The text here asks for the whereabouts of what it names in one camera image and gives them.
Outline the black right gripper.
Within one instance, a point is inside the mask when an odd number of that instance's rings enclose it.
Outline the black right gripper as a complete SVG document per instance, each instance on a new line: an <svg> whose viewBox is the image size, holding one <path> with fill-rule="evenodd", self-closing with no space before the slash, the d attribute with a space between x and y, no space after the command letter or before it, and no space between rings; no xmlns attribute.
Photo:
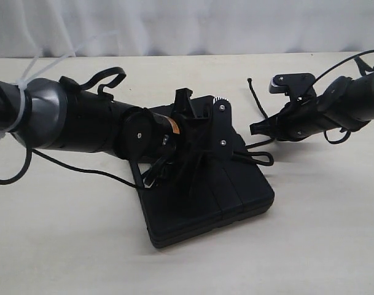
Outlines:
<svg viewBox="0 0 374 295"><path fill-rule="evenodd" d="M318 111L324 98L319 95L291 108L283 107L268 119L250 124L251 135L264 135L280 141L301 141L331 129L331 121Z"/></svg>

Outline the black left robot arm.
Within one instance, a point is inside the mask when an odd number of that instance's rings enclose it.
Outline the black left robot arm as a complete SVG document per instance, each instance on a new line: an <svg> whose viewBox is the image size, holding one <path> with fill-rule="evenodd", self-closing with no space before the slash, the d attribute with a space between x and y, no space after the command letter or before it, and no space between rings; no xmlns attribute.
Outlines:
<svg viewBox="0 0 374 295"><path fill-rule="evenodd" d="M200 141L212 124L212 103L202 115L193 107L191 91L176 92L168 115L115 101L94 80L80 85L68 77L58 81L35 79L28 84L0 81L0 134L11 134L25 147L22 169L0 185L18 181L33 154L46 149L85 153L105 152L129 162L150 162L140 191L151 191L165 181L175 166L181 178L189 161L203 153Z"/></svg>

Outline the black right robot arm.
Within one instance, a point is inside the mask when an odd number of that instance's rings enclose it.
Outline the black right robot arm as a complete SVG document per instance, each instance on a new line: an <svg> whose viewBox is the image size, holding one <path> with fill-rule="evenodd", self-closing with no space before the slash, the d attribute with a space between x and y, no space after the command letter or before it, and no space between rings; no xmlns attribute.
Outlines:
<svg viewBox="0 0 374 295"><path fill-rule="evenodd" d="M359 131L374 120L374 67L362 60L357 65L360 78L340 76L320 95L308 86L314 77L310 73L276 75L270 93L283 93L290 100L277 114L251 124L251 134L297 142L336 128Z"/></svg>

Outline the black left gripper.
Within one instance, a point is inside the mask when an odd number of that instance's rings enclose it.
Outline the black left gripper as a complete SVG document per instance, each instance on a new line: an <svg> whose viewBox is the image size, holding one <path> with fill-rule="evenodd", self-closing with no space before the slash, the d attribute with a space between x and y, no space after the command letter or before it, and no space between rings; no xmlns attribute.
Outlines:
<svg viewBox="0 0 374 295"><path fill-rule="evenodd" d="M173 172L182 172L181 197L203 197L205 194L205 172L208 164L209 136L213 125L214 97L211 95L192 98L192 90L176 90L170 118L176 123L179 133L172 140L173 153L156 160L142 174L145 187L161 187L169 184Z"/></svg>

